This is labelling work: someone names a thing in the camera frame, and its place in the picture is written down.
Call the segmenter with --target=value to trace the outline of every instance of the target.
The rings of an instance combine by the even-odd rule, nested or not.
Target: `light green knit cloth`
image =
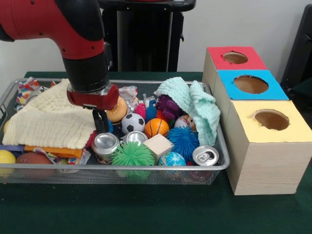
[[[162,82],[156,94],[168,95],[193,118],[200,145],[215,145],[220,110],[215,104],[215,98],[205,93],[196,80],[189,87],[181,77],[170,78]]]

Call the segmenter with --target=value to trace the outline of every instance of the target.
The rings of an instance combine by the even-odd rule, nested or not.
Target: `yellow ball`
[[[15,163],[15,156],[7,151],[0,150],[0,163]],[[0,168],[0,178],[7,178],[14,171],[14,168]]]
[[[4,133],[6,133],[6,129],[8,128],[9,122],[10,120],[8,120],[4,125],[4,128],[3,128]]]

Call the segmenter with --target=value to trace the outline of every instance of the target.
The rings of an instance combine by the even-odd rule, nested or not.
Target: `wooden block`
[[[202,82],[215,92],[219,70],[267,70],[260,56],[252,47],[208,47]]]
[[[268,70],[218,71],[214,97],[221,111],[221,126],[228,118],[231,100],[289,100]]]
[[[155,158],[155,165],[158,164],[159,159],[166,153],[169,153],[174,145],[165,138],[162,134],[157,134],[151,139],[143,143],[146,145],[152,152]]]
[[[225,138],[235,195],[296,192],[312,156],[312,131],[291,101],[232,101]]]

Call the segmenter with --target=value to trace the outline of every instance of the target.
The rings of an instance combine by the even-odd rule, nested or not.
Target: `yellow knit blanket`
[[[92,111],[72,105],[69,81],[43,92],[10,119],[4,145],[82,149],[95,130]]]

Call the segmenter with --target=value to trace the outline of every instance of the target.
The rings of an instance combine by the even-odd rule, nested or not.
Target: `purple spiky toy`
[[[169,120],[176,119],[183,113],[181,108],[168,95],[159,96],[157,107]]]

